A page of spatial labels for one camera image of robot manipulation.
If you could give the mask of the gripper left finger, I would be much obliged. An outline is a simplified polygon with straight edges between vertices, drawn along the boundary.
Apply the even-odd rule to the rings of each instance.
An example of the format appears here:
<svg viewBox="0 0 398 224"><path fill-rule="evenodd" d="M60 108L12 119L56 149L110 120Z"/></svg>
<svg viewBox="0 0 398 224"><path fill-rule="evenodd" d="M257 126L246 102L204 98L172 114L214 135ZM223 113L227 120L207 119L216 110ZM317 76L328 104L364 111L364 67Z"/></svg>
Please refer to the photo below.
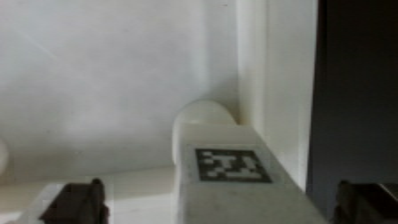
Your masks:
<svg viewBox="0 0 398 224"><path fill-rule="evenodd" d="M44 224L108 224L104 184L97 178L63 186L38 220Z"/></svg>

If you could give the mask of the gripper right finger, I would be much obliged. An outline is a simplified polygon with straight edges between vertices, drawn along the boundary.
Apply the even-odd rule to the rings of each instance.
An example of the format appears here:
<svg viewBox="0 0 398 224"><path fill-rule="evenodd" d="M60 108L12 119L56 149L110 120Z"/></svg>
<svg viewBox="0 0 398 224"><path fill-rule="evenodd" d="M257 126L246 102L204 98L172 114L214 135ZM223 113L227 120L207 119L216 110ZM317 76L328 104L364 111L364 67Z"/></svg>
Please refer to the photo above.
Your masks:
<svg viewBox="0 0 398 224"><path fill-rule="evenodd" d="M398 224L398 183L339 182L332 224Z"/></svg>

